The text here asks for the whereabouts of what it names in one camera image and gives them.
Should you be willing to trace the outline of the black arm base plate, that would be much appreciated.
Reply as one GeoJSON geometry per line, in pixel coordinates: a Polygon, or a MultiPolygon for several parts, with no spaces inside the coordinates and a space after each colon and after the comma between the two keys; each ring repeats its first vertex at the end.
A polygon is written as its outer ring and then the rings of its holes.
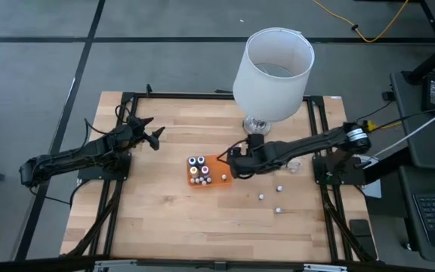
{"type": "Polygon", "coordinates": [[[110,162],[100,163],[79,171],[78,178],[82,180],[126,180],[131,165],[131,153],[124,152],[117,155],[110,162]]]}
{"type": "Polygon", "coordinates": [[[339,156],[335,153],[312,158],[313,173],[318,184],[365,185],[366,164],[359,156],[339,156]]]}

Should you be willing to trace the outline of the grey side desk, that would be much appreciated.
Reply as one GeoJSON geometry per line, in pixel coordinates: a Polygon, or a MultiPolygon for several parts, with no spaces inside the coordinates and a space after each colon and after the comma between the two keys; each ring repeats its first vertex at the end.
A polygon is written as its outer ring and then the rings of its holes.
{"type": "Polygon", "coordinates": [[[422,108],[422,86],[409,84],[402,73],[391,73],[390,82],[399,113],[407,118],[403,121],[404,132],[410,134],[430,122],[406,140],[413,164],[435,169],[435,115],[422,108]]]}

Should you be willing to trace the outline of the black flat pad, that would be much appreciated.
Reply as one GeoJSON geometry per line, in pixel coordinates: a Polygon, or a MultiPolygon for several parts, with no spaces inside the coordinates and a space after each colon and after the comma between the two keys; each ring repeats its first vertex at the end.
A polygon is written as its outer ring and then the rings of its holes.
{"type": "Polygon", "coordinates": [[[369,222],[365,219],[349,220],[350,230],[362,248],[374,259],[377,259],[375,242],[370,231],[369,222]]]}

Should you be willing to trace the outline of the translucent orange plastic bin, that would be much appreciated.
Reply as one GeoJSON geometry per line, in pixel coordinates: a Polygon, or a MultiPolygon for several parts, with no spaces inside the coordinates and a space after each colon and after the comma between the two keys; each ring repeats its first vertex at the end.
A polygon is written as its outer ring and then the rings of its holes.
{"type": "Polygon", "coordinates": [[[196,158],[196,165],[195,167],[197,167],[199,169],[199,175],[197,177],[192,177],[190,174],[190,168],[192,166],[190,166],[188,164],[188,159],[187,159],[187,183],[191,186],[191,187],[212,187],[212,186],[224,186],[224,185],[231,185],[233,183],[233,177],[231,175],[230,172],[230,167],[224,163],[221,162],[218,159],[217,155],[211,155],[211,156],[204,156],[205,157],[205,165],[198,165],[197,164],[197,158],[198,156],[191,156],[191,157],[195,157],[196,158]],[[208,166],[209,167],[209,174],[208,175],[203,175],[201,173],[201,167],[203,166],[208,166]],[[221,176],[222,175],[226,175],[227,179],[224,181],[222,180],[221,176]],[[211,183],[207,183],[205,186],[202,185],[202,182],[198,183],[198,184],[191,184],[190,183],[190,179],[191,178],[200,178],[203,177],[206,181],[207,178],[211,178],[211,183]]]}

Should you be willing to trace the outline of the white shade silver table lamp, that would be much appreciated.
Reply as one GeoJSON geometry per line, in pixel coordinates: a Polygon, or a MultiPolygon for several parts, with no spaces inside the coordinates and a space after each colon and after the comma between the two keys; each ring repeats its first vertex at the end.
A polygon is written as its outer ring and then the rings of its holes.
{"type": "Polygon", "coordinates": [[[248,38],[232,87],[245,133],[266,135],[298,111],[314,61],[312,45],[297,30],[272,27],[248,38]]]}

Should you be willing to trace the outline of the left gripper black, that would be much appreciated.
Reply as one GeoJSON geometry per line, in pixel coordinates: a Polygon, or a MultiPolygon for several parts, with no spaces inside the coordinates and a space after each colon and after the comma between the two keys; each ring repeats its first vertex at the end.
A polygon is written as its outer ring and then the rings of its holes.
{"type": "Polygon", "coordinates": [[[154,120],[153,117],[140,118],[136,116],[129,116],[128,123],[124,131],[121,133],[121,141],[127,141],[129,145],[134,146],[142,141],[147,141],[153,150],[158,150],[160,147],[159,137],[165,130],[161,127],[151,134],[145,132],[145,126],[154,120]]]}

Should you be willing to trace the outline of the white rod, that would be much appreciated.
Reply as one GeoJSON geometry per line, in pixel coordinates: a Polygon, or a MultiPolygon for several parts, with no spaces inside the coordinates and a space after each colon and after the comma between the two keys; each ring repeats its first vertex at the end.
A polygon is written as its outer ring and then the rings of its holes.
{"type": "Polygon", "coordinates": [[[379,155],[381,155],[382,153],[392,149],[393,147],[401,144],[402,142],[408,140],[410,137],[412,137],[413,135],[417,134],[419,131],[421,131],[423,128],[426,128],[427,126],[429,126],[430,124],[432,124],[433,122],[435,122],[435,117],[433,117],[432,119],[430,119],[429,121],[425,122],[424,124],[422,124],[421,126],[419,126],[417,129],[415,129],[413,132],[407,134],[406,136],[404,136],[403,138],[399,139],[398,141],[396,141],[395,143],[389,145],[388,147],[385,147],[384,149],[378,151],[377,153],[375,153],[374,155],[372,155],[372,157],[377,157],[379,155]]]}

